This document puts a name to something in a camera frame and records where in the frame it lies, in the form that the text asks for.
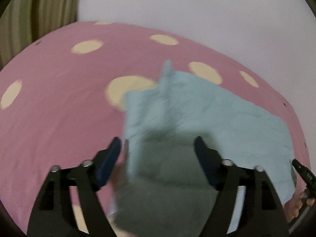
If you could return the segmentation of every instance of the white wall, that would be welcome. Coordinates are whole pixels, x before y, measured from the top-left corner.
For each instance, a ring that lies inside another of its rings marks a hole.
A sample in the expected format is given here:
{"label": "white wall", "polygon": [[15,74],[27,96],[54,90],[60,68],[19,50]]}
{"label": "white wall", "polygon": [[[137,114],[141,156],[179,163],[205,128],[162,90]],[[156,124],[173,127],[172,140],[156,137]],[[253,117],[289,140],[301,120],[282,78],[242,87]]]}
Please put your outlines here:
{"label": "white wall", "polygon": [[304,0],[79,0],[78,16],[179,34],[239,61],[292,104],[316,171],[316,19]]}

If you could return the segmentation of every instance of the silver screw head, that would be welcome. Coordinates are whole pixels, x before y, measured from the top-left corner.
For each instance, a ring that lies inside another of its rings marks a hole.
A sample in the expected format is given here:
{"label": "silver screw head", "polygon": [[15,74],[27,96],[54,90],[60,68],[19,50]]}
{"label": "silver screw head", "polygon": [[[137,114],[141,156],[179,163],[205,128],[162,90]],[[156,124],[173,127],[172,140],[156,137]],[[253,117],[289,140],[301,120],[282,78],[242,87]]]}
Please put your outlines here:
{"label": "silver screw head", "polygon": [[52,166],[51,167],[51,172],[55,173],[58,172],[59,170],[61,170],[61,167],[58,165]]}
{"label": "silver screw head", "polygon": [[82,165],[84,166],[84,167],[86,167],[86,166],[91,166],[93,164],[93,161],[92,160],[86,160],[86,161],[83,161],[82,162]]}
{"label": "silver screw head", "polygon": [[232,166],[234,164],[231,160],[223,160],[222,163],[225,166]]}
{"label": "silver screw head", "polygon": [[264,168],[262,166],[255,166],[254,169],[259,171],[259,172],[263,172],[264,171]]}

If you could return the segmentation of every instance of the light blue cloth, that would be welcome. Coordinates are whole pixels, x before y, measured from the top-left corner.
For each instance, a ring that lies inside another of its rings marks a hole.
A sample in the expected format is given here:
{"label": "light blue cloth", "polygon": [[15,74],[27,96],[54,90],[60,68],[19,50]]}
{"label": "light blue cloth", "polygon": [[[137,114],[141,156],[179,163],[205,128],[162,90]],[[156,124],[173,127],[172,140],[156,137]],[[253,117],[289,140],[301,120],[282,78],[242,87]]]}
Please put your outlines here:
{"label": "light blue cloth", "polygon": [[[293,196],[288,128],[263,108],[200,77],[174,72],[170,61],[155,89],[128,92],[125,104],[128,183],[116,193],[119,227],[139,237],[199,235],[217,191],[195,156],[198,135],[238,166],[263,166],[283,204]],[[242,191],[229,232],[238,225]]]}

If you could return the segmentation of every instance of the cream dot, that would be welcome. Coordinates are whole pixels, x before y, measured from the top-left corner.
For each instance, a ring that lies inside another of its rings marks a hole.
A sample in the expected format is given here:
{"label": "cream dot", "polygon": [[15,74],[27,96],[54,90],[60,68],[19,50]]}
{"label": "cream dot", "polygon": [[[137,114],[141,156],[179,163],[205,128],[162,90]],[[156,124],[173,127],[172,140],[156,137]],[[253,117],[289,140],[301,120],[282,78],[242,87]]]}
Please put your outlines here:
{"label": "cream dot", "polygon": [[190,62],[189,68],[195,75],[214,84],[220,85],[223,82],[222,76],[219,74],[219,72],[203,62]]}
{"label": "cream dot", "polygon": [[[86,225],[86,222],[84,221],[83,212],[79,205],[73,205],[72,206],[74,214],[75,214],[75,220],[77,222],[77,227],[80,231],[89,233],[88,228]],[[131,236],[130,233],[125,232],[121,229],[119,229],[114,223],[113,218],[111,216],[108,217],[108,221],[113,229],[113,231],[116,233],[117,237],[128,237]]]}
{"label": "cream dot", "polygon": [[112,106],[124,111],[124,94],[131,90],[155,88],[156,83],[141,76],[122,76],[112,80],[105,90],[105,95]]}
{"label": "cream dot", "polygon": [[244,71],[239,71],[240,75],[244,78],[244,80],[249,83],[250,85],[252,85],[253,87],[259,87],[259,85],[257,84],[257,82],[255,81],[255,79],[253,79],[253,77],[251,77],[249,74],[247,74]]}
{"label": "cream dot", "polygon": [[22,88],[22,81],[21,80],[15,81],[7,88],[5,93],[2,95],[2,99],[1,99],[1,103],[0,103],[0,108],[2,110],[6,109],[7,107],[9,107],[13,103],[15,98],[18,96],[21,88]]}
{"label": "cream dot", "polygon": [[103,42],[101,41],[89,40],[76,44],[74,47],[72,47],[71,51],[76,54],[85,54],[101,48],[102,45]]}
{"label": "cream dot", "polygon": [[167,35],[153,35],[150,37],[150,39],[166,45],[177,45],[179,43],[177,39]]}
{"label": "cream dot", "polygon": [[99,21],[99,22],[96,22],[94,25],[110,25],[112,24],[112,22],[109,22],[109,21]]}

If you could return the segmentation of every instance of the striped curtain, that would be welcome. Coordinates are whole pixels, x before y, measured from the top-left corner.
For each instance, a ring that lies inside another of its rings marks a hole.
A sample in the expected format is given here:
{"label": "striped curtain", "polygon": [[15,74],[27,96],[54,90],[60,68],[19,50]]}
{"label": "striped curtain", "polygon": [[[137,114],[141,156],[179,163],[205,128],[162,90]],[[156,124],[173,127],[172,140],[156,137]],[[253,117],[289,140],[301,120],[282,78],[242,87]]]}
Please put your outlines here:
{"label": "striped curtain", "polygon": [[0,69],[32,42],[76,21],[78,0],[11,0],[0,18]]}

